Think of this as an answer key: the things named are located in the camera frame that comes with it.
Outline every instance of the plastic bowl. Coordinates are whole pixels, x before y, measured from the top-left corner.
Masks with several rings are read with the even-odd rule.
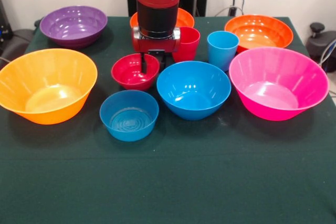
[[[149,94],[124,90],[109,96],[100,107],[100,118],[116,139],[133,142],[154,129],[159,105]]]
[[[130,26],[133,28],[134,26],[138,26],[138,13],[134,13],[130,19]],[[177,11],[177,21],[176,27],[194,27],[195,20],[194,17],[184,9],[179,8]]]
[[[80,52],[31,52],[0,71],[0,105],[35,123],[61,123],[81,110],[96,80],[95,63]]]
[[[282,48],[256,48],[238,54],[231,81],[252,114],[271,121],[290,119],[327,96],[326,73],[313,60]]]
[[[285,48],[293,41],[290,27],[268,16],[238,16],[229,20],[224,30],[239,37],[238,52],[257,47]]]
[[[213,114],[231,92],[227,75],[201,61],[183,61],[167,67],[156,85],[167,107],[186,120],[200,120]]]
[[[72,49],[95,42],[107,24],[107,16],[89,6],[68,6],[45,16],[41,32],[60,46]]]
[[[141,72],[141,55],[122,57],[111,69],[112,78],[125,89],[147,90],[159,73],[160,63],[154,56],[145,54],[146,74]]]

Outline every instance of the small blue bowl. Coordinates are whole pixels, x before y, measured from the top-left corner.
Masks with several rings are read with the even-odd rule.
[[[218,67],[201,61],[184,61],[167,67],[156,86],[167,107],[186,120],[200,120],[213,114],[231,93],[228,76]]]
[[[159,115],[159,105],[145,92],[125,90],[109,96],[101,105],[99,114],[112,136],[134,142],[152,132]]]

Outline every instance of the cup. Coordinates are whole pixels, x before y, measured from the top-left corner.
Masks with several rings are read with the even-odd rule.
[[[192,27],[180,27],[181,43],[177,52],[173,53],[175,62],[194,60],[198,44],[200,43],[200,32]]]
[[[208,35],[209,63],[227,71],[234,58],[239,38],[229,31],[215,31]]]

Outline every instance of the bowl rim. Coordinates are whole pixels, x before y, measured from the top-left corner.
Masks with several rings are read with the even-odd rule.
[[[90,85],[90,88],[89,88],[84,94],[82,94],[79,98],[77,98],[75,101],[73,101],[73,102],[71,102],[71,103],[69,103],[69,104],[67,104],[67,105],[64,105],[64,106],[62,106],[62,107],[60,107],[60,108],[53,109],[53,110],[47,110],[47,111],[41,111],[41,112],[27,112],[27,111],[21,111],[21,110],[13,110],[13,109],[10,109],[10,108],[7,107],[7,106],[4,106],[3,103],[0,101],[0,105],[1,105],[3,108],[5,108],[5,109],[7,109],[7,110],[9,110],[9,111],[12,111],[12,112],[14,112],[14,113],[25,114],[25,115],[29,115],[29,114],[30,114],[30,115],[47,114],[47,113],[50,113],[50,112],[59,111],[59,110],[62,110],[62,109],[64,109],[64,108],[66,108],[66,107],[69,107],[69,106],[71,106],[71,105],[77,103],[78,101],[82,100],[85,96],[87,96],[87,95],[91,92],[91,90],[92,90],[92,88],[95,86],[95,84],[96,84],[96,82],[97,82],[97,78],[98,78],[98,69],[97,69],[96,64],[95,64],[94,61],[93,61],[90,57],[88,57],[87,55],[85,55],[85,54],[83,54],[83,53],[81,53],[81,52],[75,51],[75,50],[67,49],[67,48],[48,48],[48,49],[41,49],[41,50],[36,50],[36,51],[33,51],[33,52],[29,52],[29,53],[27,53],[27,54],[24,54],[24,55],[22,55],[22,56],[16,58],[15,60],[11,61],[11,62],[8,63],[6,66],[4,66],[4,67],[0,70],[0,74],[1,74],[1,72],[2,72],[4,69],[6,69],[8,66],[10,66],[10,65],[12,65],[12,64],[15,64],[15,63],[18,62],[18,61],[21,61],[21,60],[23,60],[24,58],[31,57],[32,55],[38,55],[38,54],[40,54],[41,52],[43,53],[43,52],[45,52],[45,51],[64,51],[64,52],[71,51],[71,52],[76,52],[76,53],[77,53],[78,55],[80,55],[81,57],[85,57],[85,58],[87,58],[87,59],[92,63],[92,66],[94,67],[93,69],[94,69],[94,75],[95,75],[95,76],[94,76],[94,79],[93,79],[93,82],[92,82],[92,85]]]
[[[262,18],[267,18],[267,19],[271,19],[271,20],[276,20],[276,21],[282,23],[286,28],[288,28],[288,29],[290,30],[290,32],[291,32],[291,37],[290,37],[289,42],[288,42],[287,44],[285,44],[283,47],[276,47],[276,48],[286,48],[286,47],[288,47],[288,46],[293,42],[293,39],[294,39],[294,32],[293,32],[293,30],[289,27],[289,25],[287,25],[285,22],[279,20],[278,18],[271,17],[271,16],[267,16],[267,15],[261,15],[261,14],[244,14],[244,15],[240,15],[240,16],[234,17],[234,18],[232,18],[232,19],[230,19],[230,20],[228,20],[228,21],[226,22],[226,24],[225,24],[225,26],[224,26],[224,31],[229,31],[229,30],[227,30],[227,26],[228,26],[230,23],[232,23],[232,22],[234,22],[235,20],[238,20],[238,19],[240,19],[240,18],[242,18],[242,17],[248,17],[248,16],[250,16],[250,17],[256,17],[256,16],[259,16],[259,17],[262,17]],[[243,48],[243,49],[245,49],[245,50],[255,49],[255,48],[248,48],[248,47],[243,47],[243,46],[241,46],[241,45],[240,45],[240,40],[239,40],[239,44],[238,44],[238,46],[241,47],[241,48]]]
[[[155,59],[155,62],[158,64],[159,67],[157,68],[155,74],[154,74],[153,76],[151,76],[151,77],[150,77],[148,80],[146,80],[146,81],[137,82],[137,83],[132,83],[132,84],[129,84],[129,83],[126,83],[126,82],[122,82],[122,81],[119,81],[119,79],[116,78],[116,77],[114,76],[114,74],[113,74],[113,70],[114,70],[114,68],[116,67],[116,65],[117,65],[122,59],[127,58],[127,57],[130,57],[130,56],[133,56],[133,55],[140,55],[140,53],[130,54],[130,55],[126,55],[126,56],[121,57],[119,60],[117,60],[117,61],[113,64],[113,66],[112,66],[112,68],[111,68],[111,75],[112,75],[112,78],[113,78],[117,83],[119,83],[120,85],[135,86],[135,85],[140,85],[140,84],[149,82],[149,81],[153,80],[153,78],[155,78],[155,77],[158,75],[159,71],[160,71],[160,62],[159,62],[159,60],[158,60],[155,56],[152,56],[152,55],[150,55],[150,54],[144,54],[144,55],[148,55],[148,56],[150,56],[151,58],[154,58],[154,59]]]
[[[224,98],[221,102],[217,103],[217,104],[214,105],[214,106],[211,106],[211,107],[208,107],[208,108],[205,108],[205,109],[196,109],[196,110],[195,110],[195,109],[186,109],[186,108],[184,108],[184,107],[177,106],[177,105],[175,105],[175,104],[169,102],[167,99],[165,99],[165,98],[162,96],[162,92],[161,92],[161,90],[160,90],[160,88],[159,88],[159,82],[160,82],[160,79],[162,78],[162,73],[163,73],[164,71],[166,71],[166,70],[169,69],[169,68],[174,68],[174,66],[175,66],[175,65],[178,65],[178,64],[180,64],[180,65],[182,65],[182,64],[200,64],[200,65],[209,65],[209,66],[211,66],[212,68],[214,68],[214,69],[216,69],[217,71],[219,71],[220,73],[222,73],[224,79],[225,79],[225,80],[227,81],[227,83],[229,84],[228,92],[227,92],[227,94],[225,95],[225,98]],[[170,104],[170,105],[173,106],[173,107],[176,107],[176,108],[179,108],[179,109],[182,109],[182,110],[187,110],[187,111],[206,111],[206,110],[214,109],[214,108],[220,106],[221,104],[223,104],[223,103],[227,100],[227,98],[230,96],[230,94],[231,94],[231,91],[232,91],[232,85],[231,85],[230,79],[229,79],[229,77],[227,76],[227,74],[226,74],[222,69],[220,69],[219,67],[217,67],[217,66],[215,66],[215,65],[212,65],[212,64],[210,64],[210,63],[207,63],[207,62],[203,62],[203,61],[189,60],[189,61],[181,61],[181,62],[172,64],[172,65],[170,65],[169,67],[165,68],[165,69],[159,74],[159,77],[158,77],[158,79],[156,80],[156,89],[157,89],[157,92],[159,93],[160,97],[161,97],[165,102],[167,102],[168,104]]]
[[[132,131],[132,132],[125,132],[125,131],[119,131],[119,130],[115,130],[114,128],[110,127],[108,124],[105,123],[105,120],[103,120],[103,118],[101,117],[101,109],[103,107],[104,104],[107,103],[108,100],[110,100],[113,96],[117,95],[117,94],[120,94],[120,93],[141,93],[143,95],[146,95],[147,97],[149,97],[153,103],[154,103],[154,106],[156,108],[156,113],[155,113],[155,117],[152,119],[151,123],[148,124],[145,128],[142,128],[140,130],[136,130],[136,131]],[[122,132],[122,133],[134,133],[134,132],[138,132],[138,131],[141,131],[143,129],[146,129],[148,127],[150,127],[153,123],[156,122],[156,120],[158,119],[158,116],[159,116],[159,112],[160,112],[160,107],[159,107],[159,104],[158,104],[158,101],[150,94],[148,94],[147,92],[144,92],[144,91],[140,91],[140,90],[133,90],[133,89],[130,89],[130,90],[122,90],[122,91],[118,91],[118,92],[115,92],[113,93],[112,95],[108,96],[104,101],[103,103],[101,104],[100,108],[99,108],[99,117],[100,117],[100,120],[101,122],[109,129],[115,131],[115,132]]]
[[[279,48],[279,47],[258,47],[258,48],[253,48],[253,49],[249,49],[249,50],[246,50],[246,51],[243,51],[241,53],[239,53],[236,57],[233,58],[233,60],[231,61],[230,63],[230,66],[229,66],[229,75],[230,73],[232,72],[232,66],[233,66],[233,63],[235,61],[237,61],[239,58],[241,57],[244,57],[244,55],[246,54],[249,54],[250,51],[259,51],[259,50],[275,50],[275,51],[289,51],[291,52],[292,54],[296,55],[297,57],[301,57],[302,59],[306,60],[306,61],[310,61],[311,63],[313,63],[315,65],[315,67],[317,67],[319,69],[319,71],[322,73],[322,75],[324,76],[325,80],[327,81],[327,88],[326,88],[326,92],[325,94],[319,99],[319,101],[315,102],[314,104],[312,105],[309,105],[309,106],[305,106],[305,107],[299,107],[299,108],[296,108],[296,109],[283,109],[283,108],[277,108],[277,107],[274,107],[274,106],[268,106],[268,105],[264,105],[260,102],[257,102],[255,101],[254,99],[250,98],[248,95],[246,95],[244,93],[244,91],[242,91],[240,88],[237,87],[235,81],[230,77],[231,79],[231,82],[233,84],[233,86],[235,87],[236,90],[238,90],[243,96],[247,97],[248,99],[250,99],[251,101],[259,104],[259,105],[262,105],[264,107],[267,107],[267,108],[271,108],[271,109],[276,109],[276,110],[280,110],[280,111],[301,111],[301,110],[307,110],[307,109],[310,109],[316,105],[318,105],[319,103],[321,103],[325,98],[326,96],[329,94],[329,89],[330,89],[330,83],[329,83],[329,80],[328,80],[328,76],[327,74],[323,71],[323,69],[315,62],[313,61],[312,59],[310,59],[308,56],[304,55],[304,54],[301,54],[300,52],[297,52],[297,51],[294,51],[294,50],[290,50],[290,49],[286,49],[286,48]]]
[[[192,30],[192,31],[196,32],[196,33],[197,33],[197,39],[194,40],[194,41],[192,41],[192,42],[180,42],[180,44],[191,45],[191,44],[193,44],[193,43],[195,43],[195,42],[197,42],[197,41],[200,41],[200,39],[201,39],[201,33],[200,33],[200,31],[197,30],[195,27],[181,26],[181,27],[180,27],[180,32],[182,33],[181,29],[187,29],[187,30]]]
[[[81,38],[77,38],[77,39],[70,39],[70,38],[56,38],[56,37],[54,37],[54,36],[51,36],[51,35],[47,34],[46,31],[44,31],[44,30],[42,29],[42,24],[45,22],[45,20],[46,20],[50,15],[52,15],[53,13],[58,12],[58,11],[60,11],[60,10],[68,9],[68,8],[72,8],[72,7],[79,7],[79,8],[84,7],[84,8],[89,8],[89,9],[93,9],[93,10],[96,10],[97,12],[101,13],[101,14],[104,16],[104,23],[103,23],[102,27],[101,27],[97,32],[95,32],[95,33],[93,33],[93,34],[90,34],[90,35],[87,35],[87,36],[84,36],[84,37],[81,37]],[[61,7],[61,8],[59,8],[59,9],[56,9],[56,10],[54,10],[54,11],[48,13],[45,17],[43,17],[43,18],[41,19],[41,22],[40,22],[40,24],[39,24],[39,29],[40,29],[41,33],[43,33],[46,37],[48,37],[48,38],[50,38],[50,39],[59,40],[59,41],[75,41],[75,40],[81,40],[81,39],[84,39],[84,38],[89,38],[89,37],[91,37],[91,36],[94,36],[94,35],[96,35],[96,34],[102,32],[103,29],[106,27],[107,22],[108,22],[107,15],[106,15],[102,10],[100,10],[100,9],[98,9],[98,8],[95,8],[95,7],[92,7],[92,6],[88,6],[88,5],[70,5],[70,6]]]

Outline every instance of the red bowl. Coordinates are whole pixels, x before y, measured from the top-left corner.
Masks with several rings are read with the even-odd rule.
[[[159,73],[160,63],[154,56],[145,54],[146,74],[141,72],[141,55],[132,54],[122,57],[111,69],[112,78],[125,89],[147,90]]]

